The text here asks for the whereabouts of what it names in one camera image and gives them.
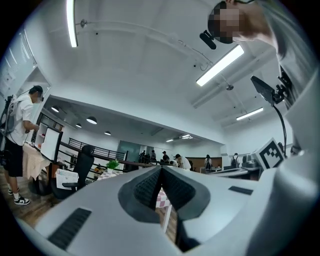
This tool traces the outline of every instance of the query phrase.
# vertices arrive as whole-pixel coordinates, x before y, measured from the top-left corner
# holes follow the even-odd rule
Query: office chair
[[[57,180],[53,178],[51,180],[52,193],[57,199],[66,199],[77,190],[83,188],[86,185],[86,177],[92,167],[95,158],[92,156],[94,148],[90,145],[83,146],[81,152],[78,153],[77,161],[73,169],[74,172],[78,173],[79,179],[76,183],[62,183],[66,188],[72,190],[57,188]]]

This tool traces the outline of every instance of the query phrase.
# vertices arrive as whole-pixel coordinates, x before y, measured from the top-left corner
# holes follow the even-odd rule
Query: monitor
[[[41,145],[41,154],[54,163],[57,162],[62,134],[62,131],[48,127]]]

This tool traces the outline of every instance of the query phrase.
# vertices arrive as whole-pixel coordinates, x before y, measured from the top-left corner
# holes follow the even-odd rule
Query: white ceiling
[[[52,106],[59,107],[59,113],[51,109]],[[185,135],[184,131],[176,131],[169,128],[160,127],[148,122],[136,120],[120,113],[107,111],[105,108],[97,108],[77,102],[68,102],[57,99],[52,96],[46,101],[44,108],[50,111],[51,114],[58,119],[75,127],[80,123],[82,129],[94,133],[104,133],[110,131],[113,136],[118,132],[131,133],[137,135],[145,135],[146,137],[154,137],[155,139],[166,142],[166,140],[177,138]],[[97,119],[97,124],[92,125],[87,122],[87,118],[94,116]],[[194,141],[200,141],[200,138],[195,137]]]
[[[227,127],[242,114],[259,107],[268,108],[250,77],[255,75],[275,87],[279,69],[271,46],[260,41],[242,42],[244,55],[221,72],[228,83],[234,85],[234,90],[225,90],[227,83],[221,75],[203,87],[196,84],[204,73],[201,67],[206,68],[209,62],[191,48],[216,63],[236,46],[215,41],[217,49],[211,50],[199,38],[207,29],[207,16],[217,2],[219,0],[77,0],[76,23],[82,19],[89,22],[85,28],[76,26],[77,48],[70,46],[64,1],[51,1],[45,26],[54,58],[61,65],[60,75],[66,80],[85,83],[89,85],[88,90],[97,93],[103,84],[106,93],[121,94],[124,101],[126,98],[144,101],[146,109],[152,102],[158,108],[167,106],[172,112],[177,109],[180,114],[183,109],[186,115],[190,114],[190,119],[205,117],[203,122],[209,122],[206,121],[209,117],[212,122]],[[131,82],[113,86],[110,77],[115,74],[121,79],[129,77]],[[58,86],[63,90],[65,85]],[[157,97],[143,97],[146,93]]]

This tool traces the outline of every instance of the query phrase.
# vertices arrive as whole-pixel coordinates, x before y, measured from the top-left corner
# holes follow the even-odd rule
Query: pink and white checkered cloth
[[[100,175],[100,177],[97,179],[97,181],[101,181],[101,180],[104,180],[104,179],[116,177],[116,176],[121,175],[121,174],[123,174],[123,172],[122,171],[118,171],[118,170],[114,170],[112,172],[112,174],[108,174],[108,172],[105,171],[104,173],[102,173]],[[156,208],[162,208],[162,207],[167,207],[169,205],[170,205],[170,201],[167,198],[167,195],[164,192],[164,190],[161,188],[161,190],[160,190],[160,192],[158,194],[157,200],[156,200],[155,207]]]

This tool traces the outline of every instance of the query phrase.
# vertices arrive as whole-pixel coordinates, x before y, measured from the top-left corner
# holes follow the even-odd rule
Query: white basket
[[[79,175],[77,172],[58,169],[55,173],[56,187],[63,190],[71,190],[71,187],[64,187],[62,183],[77,183]]]

